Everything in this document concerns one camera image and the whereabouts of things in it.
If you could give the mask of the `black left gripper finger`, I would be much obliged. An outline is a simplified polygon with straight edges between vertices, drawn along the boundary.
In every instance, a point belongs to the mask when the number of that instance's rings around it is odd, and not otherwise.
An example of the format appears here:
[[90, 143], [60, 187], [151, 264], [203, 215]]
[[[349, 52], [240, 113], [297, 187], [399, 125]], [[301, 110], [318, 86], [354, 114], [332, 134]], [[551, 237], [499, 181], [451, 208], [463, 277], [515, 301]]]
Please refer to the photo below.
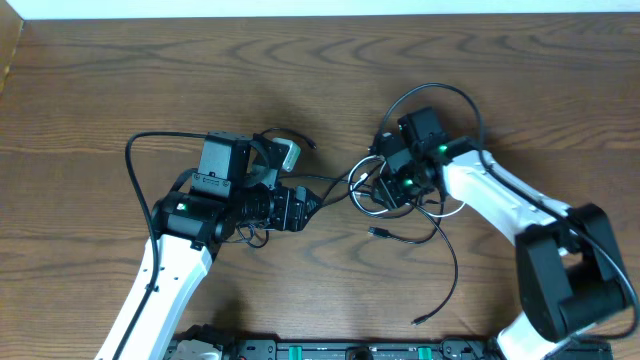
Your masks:
[[297, 210], [294, 216], [294, 230], [302, 231], [318, 211], [319, 207], [315, 207], [314, 209], [305, 208]]
[[295, 199], [305, 210], [317, 210], [322, 206], [323, 200], [310, 189], [297, 186], [295, 188]]

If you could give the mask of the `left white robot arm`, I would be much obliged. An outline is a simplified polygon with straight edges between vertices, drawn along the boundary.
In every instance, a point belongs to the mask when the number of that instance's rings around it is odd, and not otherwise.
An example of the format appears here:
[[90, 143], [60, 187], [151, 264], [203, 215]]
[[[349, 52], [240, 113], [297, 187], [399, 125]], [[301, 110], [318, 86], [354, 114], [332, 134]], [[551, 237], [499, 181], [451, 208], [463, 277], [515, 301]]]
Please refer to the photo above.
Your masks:
[[215, 131], [200, 135], [201, 158], [155, 205], [140, 203], [149, 238], [133, 286], [97, 353], [100, 359], [159, 359], [221, 246], [267, 244], [299, 232], [322, 199], [286, 187], [300, 155], [292, 140]]

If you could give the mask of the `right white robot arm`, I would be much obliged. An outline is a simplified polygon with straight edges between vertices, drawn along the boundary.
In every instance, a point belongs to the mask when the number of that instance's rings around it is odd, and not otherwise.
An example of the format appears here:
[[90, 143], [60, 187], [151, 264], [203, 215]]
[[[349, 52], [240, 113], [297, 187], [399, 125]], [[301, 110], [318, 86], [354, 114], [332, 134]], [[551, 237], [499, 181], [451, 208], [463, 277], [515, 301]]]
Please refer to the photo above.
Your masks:
[[451, 139], [435, 111], [378, 131], [370, 148], [386, 169], [374, 192], [395, 209], [435, 190], [461, 201], [515, 248], [521, 314], [496, 338], [504, 359], [548, 359], [572, 345], [606, 342], [589, 329], [639, 309], [608, 216], [536, 191], [494, 161], [479, 140]]

